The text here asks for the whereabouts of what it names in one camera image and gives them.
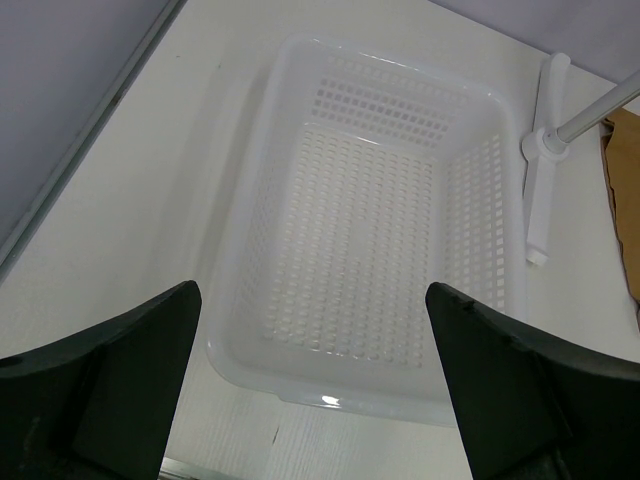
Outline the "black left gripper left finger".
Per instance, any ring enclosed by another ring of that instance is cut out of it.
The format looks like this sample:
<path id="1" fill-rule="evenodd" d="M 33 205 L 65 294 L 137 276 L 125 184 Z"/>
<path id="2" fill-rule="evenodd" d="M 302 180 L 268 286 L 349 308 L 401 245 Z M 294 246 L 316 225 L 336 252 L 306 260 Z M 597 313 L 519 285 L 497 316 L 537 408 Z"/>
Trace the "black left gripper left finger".
<path id="1" fill-rule="evenodd" d="M 2 359 L 2 478 L 157 478 L 201 305 L 188 280 Z"/>

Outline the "brown tank top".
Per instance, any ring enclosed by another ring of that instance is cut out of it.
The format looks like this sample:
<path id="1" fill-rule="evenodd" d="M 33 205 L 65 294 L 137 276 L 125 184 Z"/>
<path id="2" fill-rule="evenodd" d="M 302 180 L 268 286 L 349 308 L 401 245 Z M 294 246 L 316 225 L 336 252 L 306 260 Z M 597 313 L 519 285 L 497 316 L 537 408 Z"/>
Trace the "brown tank top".
<path id="1" fill-rule="evenodd" d="M 639 302 L 639 116 L 620 108 L 601 138 L 609 205 L 631 297 Z"/>

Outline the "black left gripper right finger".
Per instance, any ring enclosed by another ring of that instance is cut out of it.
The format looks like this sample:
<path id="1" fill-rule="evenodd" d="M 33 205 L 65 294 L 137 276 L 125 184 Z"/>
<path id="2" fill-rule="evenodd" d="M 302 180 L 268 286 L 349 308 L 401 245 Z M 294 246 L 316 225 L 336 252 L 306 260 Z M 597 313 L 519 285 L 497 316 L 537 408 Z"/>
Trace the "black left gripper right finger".
<path id="1" fill-rule="evenodd" d="M 444 283 L 425 303 L 473 478 L 638 478 L 638 364 Z"/>

